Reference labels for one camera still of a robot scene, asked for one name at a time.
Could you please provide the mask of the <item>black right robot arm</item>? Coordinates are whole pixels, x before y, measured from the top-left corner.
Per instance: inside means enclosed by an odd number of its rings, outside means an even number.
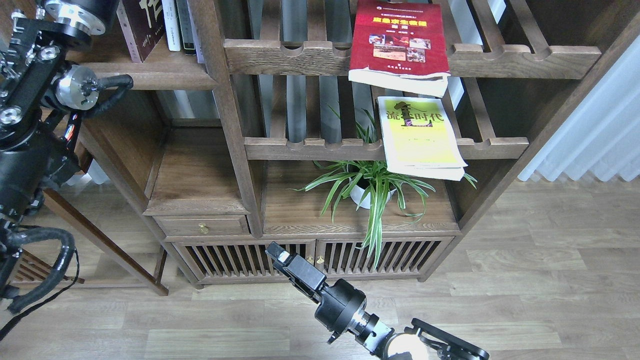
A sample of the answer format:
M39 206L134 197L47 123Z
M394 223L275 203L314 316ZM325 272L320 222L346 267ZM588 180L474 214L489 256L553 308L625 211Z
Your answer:
M343 333L381 360L427 360L428 349L441 360L488 360L490 354L436 326L414 317L404 332L396 332L375 314L366 312L366 295L343 278L327 285L327 276L302 256L272 242L265 250L274 267L295 288L318 305L314 317L332 334L332 344Z

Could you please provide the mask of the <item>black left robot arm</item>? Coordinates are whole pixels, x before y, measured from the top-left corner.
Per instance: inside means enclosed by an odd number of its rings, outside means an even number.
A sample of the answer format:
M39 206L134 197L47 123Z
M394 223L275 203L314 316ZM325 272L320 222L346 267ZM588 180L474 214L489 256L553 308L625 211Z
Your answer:
M113 25L118 0L37 0L35 18L16 9L13 32L1 52L0 205L1 337L23 317L55 299L77 250L73 235L54 227L23 226L41 207L43 191L80 170L74 150L82 120L112 108L134 85L128 75L99 78L67 59L87 51L94 35ZM31 291L10 284L26 244L58 240L52 270Z

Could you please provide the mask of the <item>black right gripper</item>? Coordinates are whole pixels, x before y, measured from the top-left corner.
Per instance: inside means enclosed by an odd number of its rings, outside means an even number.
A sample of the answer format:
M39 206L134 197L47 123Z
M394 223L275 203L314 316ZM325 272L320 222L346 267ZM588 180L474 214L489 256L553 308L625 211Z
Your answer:
M274 267L282 267L283 273L302 294L318 304L314 317L333 334L331 344L345 332L355 335L363 344L368 336L366 296L342 278L334 285L327 285L326 275L295 252L288 252L276 242L265 249Z

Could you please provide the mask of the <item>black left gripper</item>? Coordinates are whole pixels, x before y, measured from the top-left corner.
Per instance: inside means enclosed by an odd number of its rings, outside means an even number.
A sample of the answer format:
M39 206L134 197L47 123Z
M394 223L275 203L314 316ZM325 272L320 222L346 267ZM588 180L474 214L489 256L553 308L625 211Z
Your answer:
M119 0L45 0L44 9L55 23L103 35L112 29L119 4Z

